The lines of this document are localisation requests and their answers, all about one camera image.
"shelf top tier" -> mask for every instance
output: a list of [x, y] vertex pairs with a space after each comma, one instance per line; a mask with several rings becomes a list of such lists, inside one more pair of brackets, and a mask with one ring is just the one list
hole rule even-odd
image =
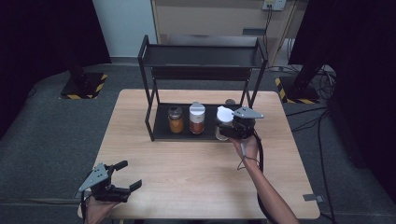
[[265, 51], [254, 46], [158, 45], [143, 42], [139, 57], [144, 66], [262, 68]]

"white lid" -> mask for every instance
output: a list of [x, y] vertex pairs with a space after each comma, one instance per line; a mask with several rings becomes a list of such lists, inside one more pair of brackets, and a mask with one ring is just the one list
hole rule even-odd
[[233, 111], [230, 108], [224, 106], [218, 107], [218, 120], [221, 122], [231, 122], [233, 121]]
[[198, 102], [190, 106], [190, 120], [194, 123], [200, 123], [205, 120], [205, 107]]

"wooden tabletop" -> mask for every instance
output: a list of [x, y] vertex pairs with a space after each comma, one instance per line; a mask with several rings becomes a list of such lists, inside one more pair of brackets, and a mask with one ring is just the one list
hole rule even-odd
[[[241, 91], [160, 90], [161, 101], [168, 103], [223, 104], [230, 98], [239, 102], [240, 97]], [[144, 122], [147, 108], [144, 90], [121, 91], [98, 152], [95, 165], [129, 162], [114, 172], [116, 187], [143, 181], [110, 217], [264, 218], [248, 172], [236, 170], [240, 159], [231, 143], [151, 142]], [[264, 174], [297, 218], [317, 218], [317, 203], [303, 198], [313, 191], [277, 93], [259, 91], [253, 108], [265, 116], [256, 119], [255, 126], [264, 148]]]

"gray floor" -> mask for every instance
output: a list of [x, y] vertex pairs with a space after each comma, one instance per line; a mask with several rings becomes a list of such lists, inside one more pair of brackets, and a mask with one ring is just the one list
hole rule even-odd
[[[108, 75], [94, 100], [60, 100], [68, 73], [48, 77], [35, 85], [21, 113], [0, 141], [0, 198], [70, 199], [91, 170], [106, 126], [122, 89], [141, 89], [137, 67], [131, 64], [96, 65], [87, 71]], [[266, 71], [261, 90], [277, 91], [279, 76]], [[318, 85], [319, 78], [314, 79]], [[164, 82], [162, 89], [240, 90], [239, 83]], [[283, 104], [286, 114], [325, 106]], [[321, 110], [288, 117], [294, 129], [317, 118]], [[370, 170], [358, 169], [348, 159], [330, 117], [320, 130], [332, 206], [338, 223], [396, 223], [396, 205]], [[293, 133], [313, 191], [325, 198], [322, 213], [330, 207], [320, 170], [318, 125]], [[76, 204], [0, 203], [0, 223], [81, 223]], [[331, 223], [326, 217], [302, 223]]]

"jar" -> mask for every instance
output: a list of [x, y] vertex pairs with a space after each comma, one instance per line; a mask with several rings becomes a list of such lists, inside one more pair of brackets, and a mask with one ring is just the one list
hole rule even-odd
[[168, 109], [169, 128], [172, 133], [181, 133], [184, 128], [183, 111], [178, 106], [172, 106]]
[[[218, 107], [217, 122], [219, 124], [225, 124], [233, 126], [233, 111], [224, 106]], [[228, 140], [228, 137], [222, 135], [219, 131], [219, 126], [216, 126], [216, 138], [220, 141]]]
[[190, 106], [190, 131], [200, 134], [205, 129], [205, 107], [198, 102]]

